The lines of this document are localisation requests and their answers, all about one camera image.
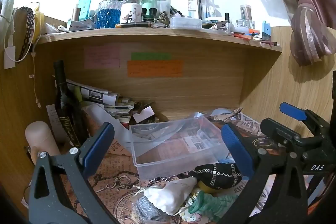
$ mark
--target green sticky note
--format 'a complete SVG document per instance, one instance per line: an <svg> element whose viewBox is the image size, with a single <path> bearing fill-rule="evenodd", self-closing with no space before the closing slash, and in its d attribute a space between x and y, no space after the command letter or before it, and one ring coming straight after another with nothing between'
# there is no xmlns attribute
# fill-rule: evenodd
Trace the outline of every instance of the green sticky note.
<svg viewBox="0 0 336 224"><path fill-rule="evenodd" d="M133 52L131 60L171 60L169 53Z"/></svg>

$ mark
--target blue bottle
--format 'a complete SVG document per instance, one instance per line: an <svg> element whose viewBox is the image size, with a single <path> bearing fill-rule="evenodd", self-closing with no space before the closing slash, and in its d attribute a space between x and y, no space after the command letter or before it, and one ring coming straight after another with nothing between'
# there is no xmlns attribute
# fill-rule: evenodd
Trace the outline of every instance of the blue bottle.
<svg viewBox="0 0 336 224"><path fill-rule="evenodd" d="M122 2L117 0L104 0L99 3L98 28L114 28L120 22L121 4Z"/></svg>
<svg viewBox="0 0 336 224"><path fill-rule="evenodd" d="M78 7L81 9L79 21L86 20L89 16L91 0L79 0Z"/></svg>

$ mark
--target orange sticky note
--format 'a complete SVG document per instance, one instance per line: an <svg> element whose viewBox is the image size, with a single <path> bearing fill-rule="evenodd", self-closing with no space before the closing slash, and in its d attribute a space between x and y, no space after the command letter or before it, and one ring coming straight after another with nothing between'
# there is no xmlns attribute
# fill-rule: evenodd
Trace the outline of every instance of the orange sticky note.
<svg viewBox="0 0 336 224"><path fill-rule="evenodd" d="M182 77L182 60L129 60L128 77Z"/></svg>

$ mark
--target wine bottle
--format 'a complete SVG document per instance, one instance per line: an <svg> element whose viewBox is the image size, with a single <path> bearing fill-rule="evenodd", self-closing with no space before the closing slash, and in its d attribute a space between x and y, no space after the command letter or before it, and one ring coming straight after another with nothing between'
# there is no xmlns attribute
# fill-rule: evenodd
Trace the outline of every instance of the wine bottle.
<svg viewBox="0 0 336 224"><path fill-rule="evenodd" d="M120 23L140 22L142 0L123 0Z"/></svg>
<svg viewBox="0 0 336 224"><path fill-rule="evenodd" d="M70 144L72 146L80 147L89 137L82 116L80 103L68 88L63 60L54 62L54 69L57 84L57 96L55 101L56 112L70 139Z"/></svg>

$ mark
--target white plastic box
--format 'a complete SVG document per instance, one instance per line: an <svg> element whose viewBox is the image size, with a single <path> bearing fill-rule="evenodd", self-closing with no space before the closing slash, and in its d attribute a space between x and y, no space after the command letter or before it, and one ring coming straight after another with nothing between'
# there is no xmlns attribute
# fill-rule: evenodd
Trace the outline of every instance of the white plastic box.
<svg viewBox="0 0 336 224"><path fill-rule="evenodd" d="M220 129L204 116L131 125L130 133L133 162L141 180L188 172L229 153Z"/></svg>

